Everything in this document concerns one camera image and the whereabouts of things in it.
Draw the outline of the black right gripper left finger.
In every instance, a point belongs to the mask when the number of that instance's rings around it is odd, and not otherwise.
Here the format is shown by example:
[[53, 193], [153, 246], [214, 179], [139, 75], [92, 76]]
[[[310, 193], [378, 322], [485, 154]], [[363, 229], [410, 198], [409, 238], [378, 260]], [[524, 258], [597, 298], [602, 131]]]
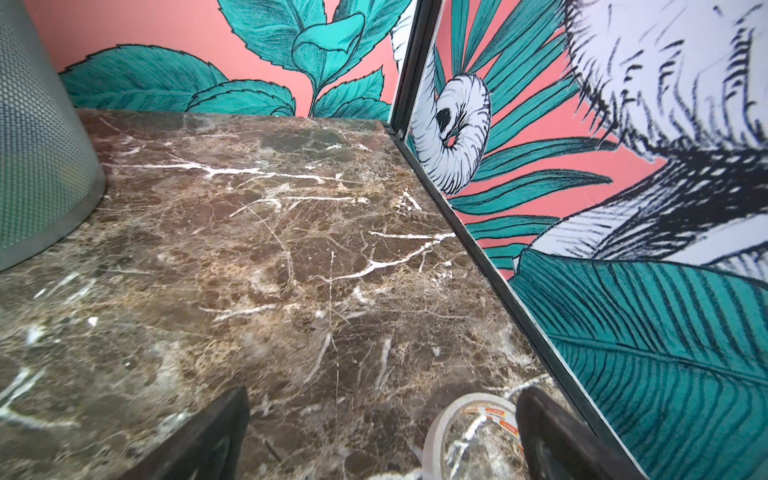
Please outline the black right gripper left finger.
[[192, 416], [122, 478], [233, 479], [249, 417], [247, 389], [231, 388]]

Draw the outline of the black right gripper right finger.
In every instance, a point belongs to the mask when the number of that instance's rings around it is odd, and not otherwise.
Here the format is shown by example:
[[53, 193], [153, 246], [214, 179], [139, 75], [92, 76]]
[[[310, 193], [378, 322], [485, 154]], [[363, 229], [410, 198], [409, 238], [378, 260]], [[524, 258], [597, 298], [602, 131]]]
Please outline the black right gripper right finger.
[[606, 446], [544, 391], [529, 387], [516, 420], [533, 479], [641, 479], [638, 469]]

